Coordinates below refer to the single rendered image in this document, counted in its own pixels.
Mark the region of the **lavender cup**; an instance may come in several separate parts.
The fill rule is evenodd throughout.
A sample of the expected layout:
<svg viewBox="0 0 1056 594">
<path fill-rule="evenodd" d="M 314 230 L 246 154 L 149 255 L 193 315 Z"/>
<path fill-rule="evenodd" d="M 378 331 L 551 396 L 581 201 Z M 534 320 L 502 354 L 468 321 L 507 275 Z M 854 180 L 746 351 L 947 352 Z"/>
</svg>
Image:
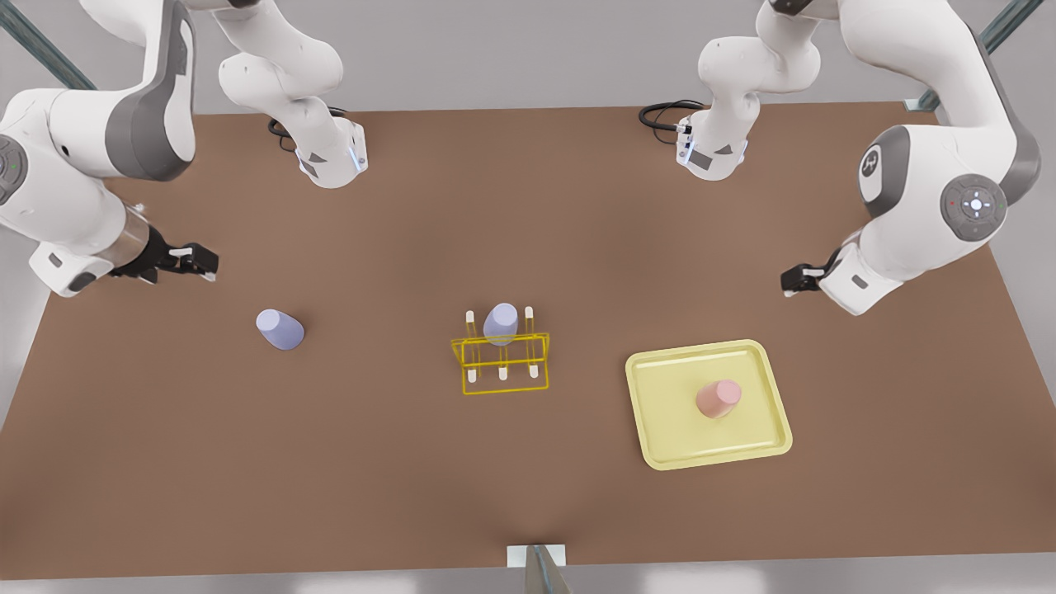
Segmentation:
<svg viewBox="0 0 1056 594">
<path fill-rule="evenodd" d="M 495 305 L 488 313 L 483 324 L 483 335 L 487 341 L 504 347 L 518 334 L 518 309 L 508 302 Z"/>
<path fill-rule="evenodd" d="M 282 351 L 300 346 L 305 336 L 305 328 L 279 309 L 263 309 L 257 315 L 256 327 L 269 344 Z"/>
</svg>

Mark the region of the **pink cup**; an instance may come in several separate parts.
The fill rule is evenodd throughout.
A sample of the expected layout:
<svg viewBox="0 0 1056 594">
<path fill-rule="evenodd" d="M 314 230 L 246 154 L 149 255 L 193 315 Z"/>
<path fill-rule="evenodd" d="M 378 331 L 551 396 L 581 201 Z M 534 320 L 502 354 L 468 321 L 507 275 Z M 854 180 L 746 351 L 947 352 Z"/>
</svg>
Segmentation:
<svg viewBox="0 0 1056 594">
<path fill-rule="evenodd" d="M 712 420 L 724 417 L 742 401 L 742 387 L 736 380 L 713 380 L 698 390 L 696 407 Z"/>
</svg>

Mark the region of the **pale yellow tray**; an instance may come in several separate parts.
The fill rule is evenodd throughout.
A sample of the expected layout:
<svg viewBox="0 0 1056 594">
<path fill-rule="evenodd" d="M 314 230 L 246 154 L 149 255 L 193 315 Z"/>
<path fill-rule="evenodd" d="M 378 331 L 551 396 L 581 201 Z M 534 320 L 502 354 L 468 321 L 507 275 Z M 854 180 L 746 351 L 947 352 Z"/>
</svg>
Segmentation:
<svg viewBox="0 0 1056 594">
<path fill-rule="evenodd" d="M 787 454 L 793 444 L 768 353 L 743 339 L 633 354 L 625 364 L 639 444 L 652 469 L 664 471 Z M 708 417 L 697 395 L 735 380 L 742 398 Z"/>
</svg>

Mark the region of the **silver frame post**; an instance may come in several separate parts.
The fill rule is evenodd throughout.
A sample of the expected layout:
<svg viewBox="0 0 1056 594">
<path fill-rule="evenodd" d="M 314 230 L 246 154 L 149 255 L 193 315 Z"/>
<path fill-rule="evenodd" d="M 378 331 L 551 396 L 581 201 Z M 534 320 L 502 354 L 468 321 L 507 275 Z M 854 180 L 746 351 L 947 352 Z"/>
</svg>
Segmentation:
<svg viewBox="0 0 1056 594">
<path fill-rule="evenodd" d="M 27 16 L 15 7 L 12 0 L 0 0 L 0 29 L 4 29 L 17 44 L 26 50 L 38 64 L 42 64 L 68 89 L 96 90 L 95 83 L 91 82 L 83 72 L 73 64 L 45 34 L 41 33 L 41 30 L 34 26 Z"/>
<path fill-rule="evenodd" d="M 562 574 L 566 565 L 565 544 L 507 546 L 507 568 L 524 568 L 524 594 L 573 594 Z"/>
<path fill-rule="evenodd" d="M 1008 0 L 1001 11 L 993 17 L 987 26 L 977 34 L 985 55 L 992 55 L 996 49 L 1022 26 L 1023 23 L 1045 3 L 1045 0 Z M 939 108 L 941 98 L 932 89 L 927 89 L 920 97 L 906 99 L 903 106 L 908 112 L 934 113 Z"/>
</svg>

